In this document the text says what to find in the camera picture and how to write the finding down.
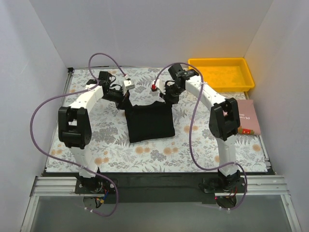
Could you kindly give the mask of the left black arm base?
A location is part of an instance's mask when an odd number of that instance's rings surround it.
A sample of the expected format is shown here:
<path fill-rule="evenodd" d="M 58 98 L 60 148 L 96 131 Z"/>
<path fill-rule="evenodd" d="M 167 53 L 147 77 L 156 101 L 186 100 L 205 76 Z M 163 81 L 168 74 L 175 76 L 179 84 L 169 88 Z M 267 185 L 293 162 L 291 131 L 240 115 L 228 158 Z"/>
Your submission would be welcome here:
<path fill-rule="evenodd" d="M 113 183 L 106 179 L 97 178 L 80 178 L 76 182 L 75 193 L 76 194 L 103 194 L 112 193 L 115 194 L 115 186 L 118 186 L 118 180 L 113 179 Z"/>

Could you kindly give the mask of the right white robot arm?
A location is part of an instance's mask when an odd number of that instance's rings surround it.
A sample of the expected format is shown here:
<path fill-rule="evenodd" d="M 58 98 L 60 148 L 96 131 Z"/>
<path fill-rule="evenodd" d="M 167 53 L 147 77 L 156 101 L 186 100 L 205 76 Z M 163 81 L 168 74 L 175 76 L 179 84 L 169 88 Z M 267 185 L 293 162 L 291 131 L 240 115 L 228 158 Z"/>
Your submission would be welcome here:
<path fill-rule="evenodd" d="M 234 98 L 226 98 L 210 87 L 202 73 L 194 66 L 185 70 L 182 63 L 172 63 L 165 67 L 173 84 L 156 78 L 152 89 L 157 88 L 160 97 L 170 104 L 177 104 L 179 96 L 187 91 L 203 103 L 210 112 L 209 130 L 216 138 L 219 152 L 218 185 L 224 192 L 235 188 L 240 180 L 240 165 L 236 162 L 235 141 L 240 127 L 238 102 Z"/>

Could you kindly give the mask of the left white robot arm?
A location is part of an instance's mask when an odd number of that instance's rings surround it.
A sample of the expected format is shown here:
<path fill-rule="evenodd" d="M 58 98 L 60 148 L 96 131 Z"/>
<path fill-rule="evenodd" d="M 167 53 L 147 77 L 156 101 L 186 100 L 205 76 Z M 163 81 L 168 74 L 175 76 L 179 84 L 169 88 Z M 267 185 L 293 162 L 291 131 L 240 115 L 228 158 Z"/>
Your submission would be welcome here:
<path fill-rule="evenodd" d="M 91 141 L 92 130 L 89 114 L 95 104 L 101 100 L 114 102 L 117 109 L 132 107 L 129 90 L 135 87 L 131 79 L 125 79 L 119 89 L 115 89 L 112 75 L 101 71 L 98 80 L 86 83 L 85 91 L 67 107 L 58 110 L 58 137 L 69 148 L 77 164 L 81 166 L 79 176 L 88 179 L 87 189 L 92 193 L 102 190 L 103 182 L 96 177 L 99 167 L 92 161 L 87 145 Z"/>

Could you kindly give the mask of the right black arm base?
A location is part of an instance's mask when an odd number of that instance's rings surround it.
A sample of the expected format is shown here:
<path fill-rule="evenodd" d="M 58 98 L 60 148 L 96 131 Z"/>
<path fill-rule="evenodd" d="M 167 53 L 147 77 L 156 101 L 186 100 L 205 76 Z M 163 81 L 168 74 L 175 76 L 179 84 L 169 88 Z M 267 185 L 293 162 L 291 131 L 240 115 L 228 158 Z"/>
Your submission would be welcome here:
<path fill-rule="evenodd" d="M 236 190 L 237 192 L 244 192 L 245 181 L 244 178 L 241 178 L 236 182 L 227 184 L 218 177 L 203 178 L 198 186 L 205 193 L 235 193 Z"/>

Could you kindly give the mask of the black t shirt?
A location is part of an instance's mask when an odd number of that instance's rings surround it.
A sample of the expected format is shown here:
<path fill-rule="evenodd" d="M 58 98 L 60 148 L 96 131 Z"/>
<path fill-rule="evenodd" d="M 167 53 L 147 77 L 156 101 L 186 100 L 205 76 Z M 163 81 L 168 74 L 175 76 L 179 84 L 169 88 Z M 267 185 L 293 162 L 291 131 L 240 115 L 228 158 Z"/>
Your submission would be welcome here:
<path fill-rule="evenodd" d="M 125 110 L 130 143 L 169 138 L 175 135 L 172 105 L 155 101 L 134 105 Z"/>

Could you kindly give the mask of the folded pink t shirt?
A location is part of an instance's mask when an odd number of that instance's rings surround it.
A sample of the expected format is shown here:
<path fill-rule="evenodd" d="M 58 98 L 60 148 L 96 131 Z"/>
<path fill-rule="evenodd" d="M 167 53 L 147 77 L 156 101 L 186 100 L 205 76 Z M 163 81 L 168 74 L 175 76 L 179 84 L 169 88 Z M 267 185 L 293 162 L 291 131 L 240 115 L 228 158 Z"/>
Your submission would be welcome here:
<path fill-rule="evenodd" d="M 238 134 L 261 135 L 253 100 L 237 100 L 237 102 L 240 118 Z"/>

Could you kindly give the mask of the aluminium frame rail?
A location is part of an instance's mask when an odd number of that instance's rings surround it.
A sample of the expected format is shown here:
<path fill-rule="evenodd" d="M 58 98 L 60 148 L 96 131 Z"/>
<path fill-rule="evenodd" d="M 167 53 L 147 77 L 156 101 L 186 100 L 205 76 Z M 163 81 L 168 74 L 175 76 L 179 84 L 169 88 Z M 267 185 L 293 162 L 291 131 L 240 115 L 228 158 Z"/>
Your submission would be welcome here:
<path fill-rule="evenodd" d="M 286 195 L 289 194 L 287 184 L 283 176 L 280 175 L 254 175 L 248 176 L 248 183 L 242 180 L 237 183 L 232 191 L 235 194 L 243 193 L 249 195 Z M 34 196 L 99 196 L 106 192 L 114 194 L 116 192 L 128 194 L 157 194 L 164 193 L 170 197 L 180 195 L 213 194 L 225 195 L 223 190 L 214 190 L 206 185 L 206 181 L 200 177 L 185 176 L 129 176 L 124 175 L 114 180 L 114 183 L 104 184 L 100 191 L 91 192 L 82 186 L 81 182 L 75 177 L 37 177 L 31 195 Z"/>

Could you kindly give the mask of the yellow plastic tray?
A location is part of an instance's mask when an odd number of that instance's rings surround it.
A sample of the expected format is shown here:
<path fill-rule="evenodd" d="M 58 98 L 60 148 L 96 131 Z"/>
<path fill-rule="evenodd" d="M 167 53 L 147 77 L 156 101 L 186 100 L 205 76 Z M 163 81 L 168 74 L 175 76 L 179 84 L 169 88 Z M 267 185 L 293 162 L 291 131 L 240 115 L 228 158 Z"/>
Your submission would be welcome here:
<path fill-rule="evenodd" d="M 255 87 L 244 58 L 191 58 L 188 63 L 198 68 L 217 92 L 247 92 Z"/>

